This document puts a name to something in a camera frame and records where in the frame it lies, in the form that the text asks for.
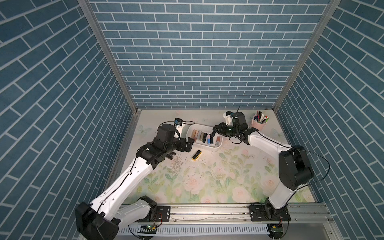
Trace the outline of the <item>beige lip gloss tube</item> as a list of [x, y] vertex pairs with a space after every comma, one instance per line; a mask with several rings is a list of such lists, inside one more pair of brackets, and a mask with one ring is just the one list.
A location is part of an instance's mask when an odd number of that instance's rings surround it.
[[193, 130], [192, 135], [191, 135], [191, 137], [192, 137], [194, 140], [196, 139], [196, 133], [197, 133], [197, 131], [196, 131], [196, 130]]

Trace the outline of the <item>red lip gloss tube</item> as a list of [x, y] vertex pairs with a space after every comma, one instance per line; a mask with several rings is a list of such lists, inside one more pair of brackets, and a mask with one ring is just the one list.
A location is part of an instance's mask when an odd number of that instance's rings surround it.
[[216, 147], [220, 146], [220, 142], [221, 142], [221, 137], [218, 136], [217, 141], [216, 141]]

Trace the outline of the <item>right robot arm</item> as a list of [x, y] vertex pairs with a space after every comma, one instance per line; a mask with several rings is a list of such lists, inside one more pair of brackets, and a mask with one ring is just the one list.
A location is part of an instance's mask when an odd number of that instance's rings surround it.
[[268, 138], [259, 129], [250, 128], [241, 112], [227, 111], [224, 118], [224, 123], [213, 127], [214, 132], [224, 137], [234, 137], [278, 160], [280, 182], [272, 195], [266, 199], [264, 213], [269, 219], [280, 215], [297, 190], [314, 176], [307, 151], [300, 145], [285, 146]]

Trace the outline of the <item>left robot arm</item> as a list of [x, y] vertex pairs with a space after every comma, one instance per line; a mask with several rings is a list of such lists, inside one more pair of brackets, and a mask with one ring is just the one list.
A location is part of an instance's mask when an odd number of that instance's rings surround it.
[[181, 133], [193, 121], [176, 118], [159, 125], [157, 135], [151, 142], [141, 146], [128, 168], [98, 197], [89, 204], [82, 202], [75, 209], [78, 232], [87, 240], [113, 240], [119, 225], [136, 221], [155, 222], [157, 203], [147, 196], [122, 207], [123, 202], [162, 161], [172, 159], [176, 152], [192, 150], [195, 140], [183, 138]]

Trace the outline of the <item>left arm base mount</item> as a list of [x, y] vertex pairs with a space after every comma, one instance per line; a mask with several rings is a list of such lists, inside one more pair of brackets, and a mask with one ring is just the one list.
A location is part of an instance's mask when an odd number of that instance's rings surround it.
[[171, 215], [170, 206], [157, 206], [156, 209], [150, 209], [149, 214], [142, 220], [138, 220], [138, 223], [160, 223], [169, 222]]

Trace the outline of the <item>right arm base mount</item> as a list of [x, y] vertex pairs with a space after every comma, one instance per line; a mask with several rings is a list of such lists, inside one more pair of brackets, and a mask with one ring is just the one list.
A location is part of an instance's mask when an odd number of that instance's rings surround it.
[[288, 206], [284, 206], [281, 209], [274, 209], [272, 206], [260, 203], [254, 203], [249, 205], [250, 217], [252, 222], [273, 222], [273, 221], [291, 221], [291, 216], [288, 210]]

